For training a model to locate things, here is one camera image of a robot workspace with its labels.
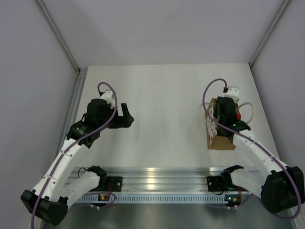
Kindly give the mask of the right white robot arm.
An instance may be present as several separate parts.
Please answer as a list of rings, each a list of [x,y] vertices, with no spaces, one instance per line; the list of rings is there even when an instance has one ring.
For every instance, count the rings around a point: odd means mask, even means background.
[[[219,96],[213,109],[213,117],[218,121],[217,133],[244,153],[259,171],[259,175],[253,175],[240,165],[226,168],[221,173],[222,185],[226,189],[241,187],[250,191],[273,214],[300,208],[305,202],[302,170],[288,166],[258,141],[250,126],[238,118],[232,98]]]

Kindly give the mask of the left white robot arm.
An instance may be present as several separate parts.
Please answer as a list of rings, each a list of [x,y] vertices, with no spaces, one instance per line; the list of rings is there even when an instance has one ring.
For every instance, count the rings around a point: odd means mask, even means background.
[[[122,115],[118,114],[113,103],[109,99],[92,99],[81,120],[70,127],[62,149],[40,182],[33,189],[23,191],[20,198],[34,218],[57,226],[71,205],[86,193],[109,188],[107,172],[100,166],[89,167],[69,185],[66,182],[77,162],[100,137],[101,131],[129,128],[134,122],[126,103],[121,104]]]

